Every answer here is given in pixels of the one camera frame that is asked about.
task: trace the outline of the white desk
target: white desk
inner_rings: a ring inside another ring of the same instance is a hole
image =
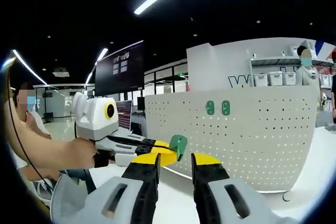
[[[316,128],[303,170],[294,185],[293,199],[282,200],[282,194],[265,195],[266,204],[278,215],[301,220],[328,186],[336,164],[336,136],[324,128]],[[113,176],[121,176],[125,167],[109,165],[90,170],[94,183],[101,186]],[[159,200],[153,224],[199,223],[190,179],[161,169]]]

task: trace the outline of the glass wall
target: glass wall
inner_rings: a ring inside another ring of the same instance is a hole
[[[133,105],[138,105],[138,97],[154,94],[167,94],[189,91],[188,65],[183,63],[173,67],[146,74],[144,76],[144,89],[133,92],[120,93],[120,101],[133,100]]]
[[[76,92],[85,92],[84,87],[37,88],[35,111],[41,118],[66,118],[73,116],[72,99]]]

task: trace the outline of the screen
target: screen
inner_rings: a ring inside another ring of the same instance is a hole
[[[143,42],[99,61],[95,86],[98,97],[143,89]]]
[[[131,130],[131,116],[133,101],[127,100],[123,102],[116,102],[119,118],[119,127]]]
[[[145,97],[138,97],[138,110],[145,110]]]

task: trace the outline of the white chair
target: white chair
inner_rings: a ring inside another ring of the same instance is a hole
[[[43,180],[40,181],[28,181],[25,176],[18,170],[23,182],[26,184],[28,190],[30,190],[39,200],[41,200],[47,207],[50,207],[51,197],[53,192],[44,185]],[[45,179],[46,183],[53,189],[53,185],[50,180]]]

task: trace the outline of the black cable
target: black cable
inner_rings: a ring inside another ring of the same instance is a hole
[[[75,120],[75,138],[77,138],[76,120]]]
[[[10,87],[10,85],[9,85],[9,81],[8,81],[8,86],[7,86],[8,91],[11,90],[10,88],[11,88],[11,87]],[[37,174],[40,176],[40,178],[43,180],[43,182],[45,183],[45,185],[46,185],[51,191],[53,191],[52,187],[48,185],[48,183],[45,181],[45,179],[42,177],[42,175],[38,172],[38,170],[36,169],[36,167],[33,165],[32,161],[31,161],[30,158],[28,157],[28,155],[27,155],[25,149],[23,148],[23,145],[22,145],[22,143],[21,143],[21,140],[20,140],[20,138],[19,138],[19,135],[18,135],[18,133],[17,133],[17,131],[16,131],[16,127],[15,127],[15,123],[14,123],[14,119],[13,119],[13,113],[12,113],[12,108],[11,108],[11,98],[10,98],[10,96],[9,96],[9,92],[8,92],[8,106],[9,106],[9,111],[10,111],[10,113],[11,113],[11,118],[12,118],[12,123],[13,123],[14,130],[15,130],[15,134],[16,134],[16,137],[17,137],[17,139],[18,139],[18,141],[19,141],[19,144],[20,144],[20,146],[21,146],[21,148],[22,148],[22,151],[24,152],[25,156],[27,157],[27,159],[28,159],[29,163],[31,164],[31,166],[33,167],[33,169],[36,171],[36,173],[37,173]]]

